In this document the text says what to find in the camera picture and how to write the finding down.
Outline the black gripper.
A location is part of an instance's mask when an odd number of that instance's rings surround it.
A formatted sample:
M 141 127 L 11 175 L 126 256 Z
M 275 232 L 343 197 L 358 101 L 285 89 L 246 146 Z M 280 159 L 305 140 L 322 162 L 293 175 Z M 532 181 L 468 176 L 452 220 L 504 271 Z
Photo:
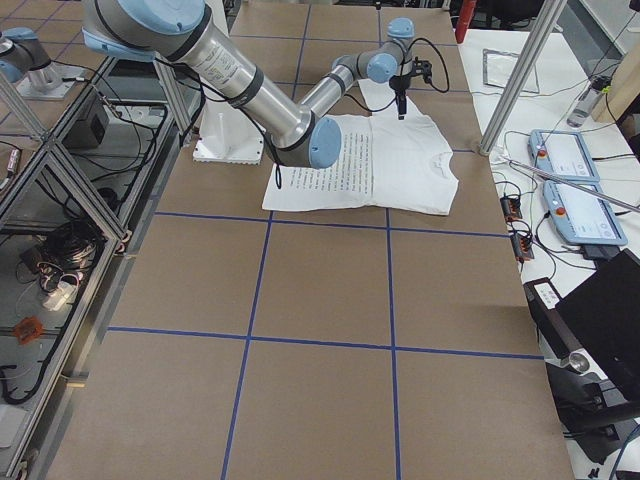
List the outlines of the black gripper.
M 399 74 L 389 80 L 389 86 L 396 93 L 398 119 L 403 120 L 406 115 L 406 91 L 410 88 L 412 79 L 420 77 L 424 83 L 432 81 L 432 64 L 428 60 L 415 57 L 402 63 Z

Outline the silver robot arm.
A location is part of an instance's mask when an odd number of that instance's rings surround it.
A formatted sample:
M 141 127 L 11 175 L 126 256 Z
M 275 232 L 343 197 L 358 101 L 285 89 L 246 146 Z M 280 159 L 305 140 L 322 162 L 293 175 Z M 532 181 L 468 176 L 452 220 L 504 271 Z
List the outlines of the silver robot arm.
M 325 169 L 337 161 L 342 133 L 327 113 L 356 81 L 397 90 L 410 83 L 415 29 L 404 17 L 389 23 L 380 48 L 337 58 L 295 103 L 215 25 L 203 1 L 86 1 L 83 8 L 88 48 L 133 61 L 162 56 L 190 67 L 264 128 L 274 162 L 287 167 Z

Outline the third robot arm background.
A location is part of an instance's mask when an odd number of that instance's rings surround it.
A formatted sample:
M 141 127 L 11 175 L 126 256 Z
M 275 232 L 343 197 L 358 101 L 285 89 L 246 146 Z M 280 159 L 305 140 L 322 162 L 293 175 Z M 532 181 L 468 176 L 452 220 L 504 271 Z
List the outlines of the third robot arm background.
M 83 67 L 55 64 L 29 28 L 16 27 L 1 32 L 1 72 L 17 85 L 21 96 L 34 100 L 63 99 Z

